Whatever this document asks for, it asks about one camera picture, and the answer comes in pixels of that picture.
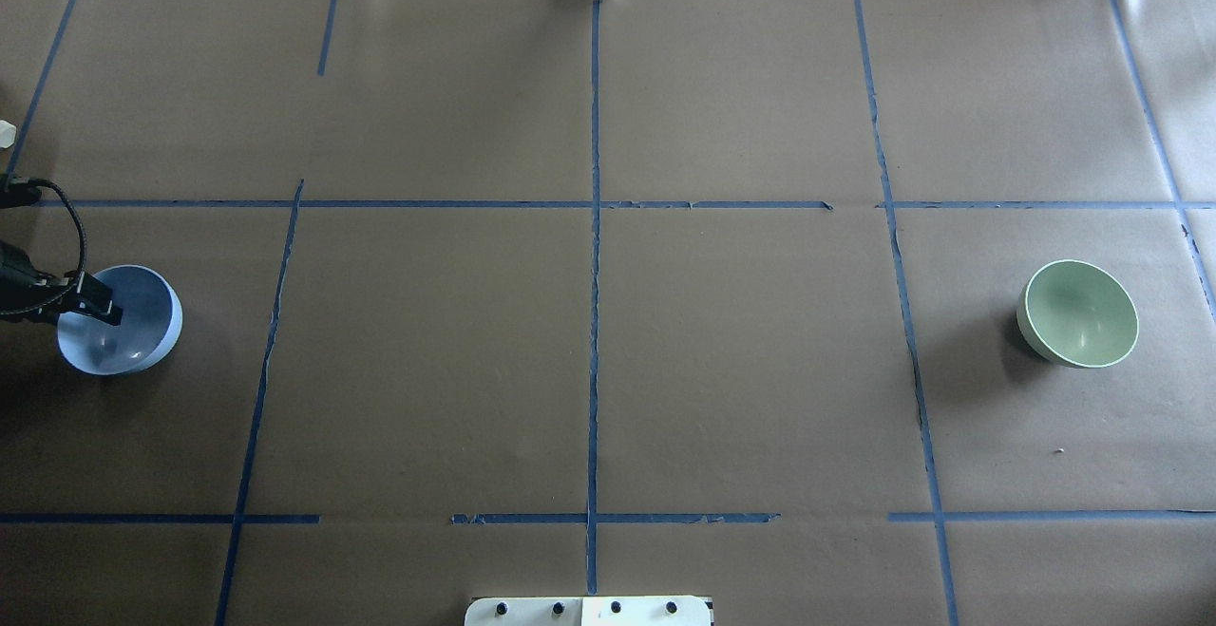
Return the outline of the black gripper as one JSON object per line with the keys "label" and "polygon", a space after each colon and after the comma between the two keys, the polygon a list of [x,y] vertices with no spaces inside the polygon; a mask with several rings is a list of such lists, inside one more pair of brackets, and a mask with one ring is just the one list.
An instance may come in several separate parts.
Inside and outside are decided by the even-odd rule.
{"label": "black gripper", "polygon": [[1,318],[55,326],[64,312],[86,315],[107,326],[122,325],[124,310],[109,284],[75,267],[56,276],[36,270],[26,250],[1,241]]}

